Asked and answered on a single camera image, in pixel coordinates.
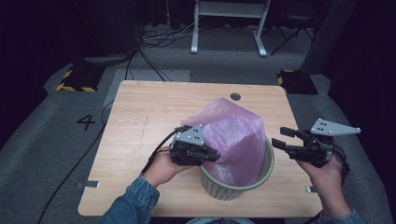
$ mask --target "gray carpet floor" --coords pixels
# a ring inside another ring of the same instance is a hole
[[[297,69],[304,60],[310,41],[304,33],[293,38],[274,56],[260,57],[252,29],[207,29],[201,32],[197,54],[191,54],[191,36],[187,35],[164,48],[145,48],[149,59],[163,71],[188,71],[190,82],[277,85],[276,72]],[[283,37],[271,30],[262,37],[267,51],[279,45]],[[37,223],[39,217],[64,178],[78,160],[81,163],[53,198],[42,223],[96,223],[99,217],[78,213],[82,191],[78,182],[87,180],[99,141],[92,144],[103,127],[111,108],[104,109],[116,74],[125,72],[127,63],[107,67],[97,92],[56,91],[66,64],[45,85],[48,97],[24,121],[0,151],[0,223]],[[140,54],[130,69],[150,70]],[[300,129],[311,127],[318,118],[348,125],[348,120],[327,95],[330,80],[312,76],[319,95],[288,95]],[[92,115],[87,131],[79,119]],[[387,195],[374,167],[356,135],[338,136],[335,142],[346,151],[351,173],[344,191],[349,205],[366,223],[392,223]],[[286,223],[302,223],[306,218],[287,218]]]

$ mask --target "sleeve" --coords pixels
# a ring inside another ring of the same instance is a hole
[[[151,210],[159,198],[160,192],[140,175],[111,204],[99,223],[149,223]]]
[[[320,224],[363,224],[363,220],[359,216],[358,212],[352,209],[352,213],[346,217],[325,217],[323,213],[320,214]]]

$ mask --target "office chair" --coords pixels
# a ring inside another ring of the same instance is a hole
[[[285,41],[274,49],[270,55],[274,55],[294,36],[297,37],[302,30],[306,32],[312,42],[317,30],[327,15],[331,3],[332,0],[279,0],[279,11],[282,22],[281,26],[295,29],[295,31],[291,36],[285,38]],[[307,29],[309,28],[314,29],[313,36],[308,33]],[[280,26],[278,29],[285,37]]]

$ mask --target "plastic bag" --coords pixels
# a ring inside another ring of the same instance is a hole
[[[203,166],[219,182],[245,187],[258,180],[265,153],[261,117],[220,97],[181,124],[203,125],[205,143],[221,156]]]

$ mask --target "table top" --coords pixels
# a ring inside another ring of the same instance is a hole
[[[232,93],[241,96],[231,99]],[[224,97],[259,115],[266,136],[301,145],[298,138],[279,133],[280,127],[297,129],[288,99],[278,86],[190,82],[122,81],[88,180],[100,187],[85,188],[78,211],[101,216],[125,192],[146,165],[154,148],[183,119],[198,113],[217,97]],[[173,138],[164,144],[171,143]],[[312,217],[321,210],[308,175],[284,151],[274,148],[275,166],[260,187],[231,201],[206,193],[199,167],[176,175],[160,185],[154,217]]]

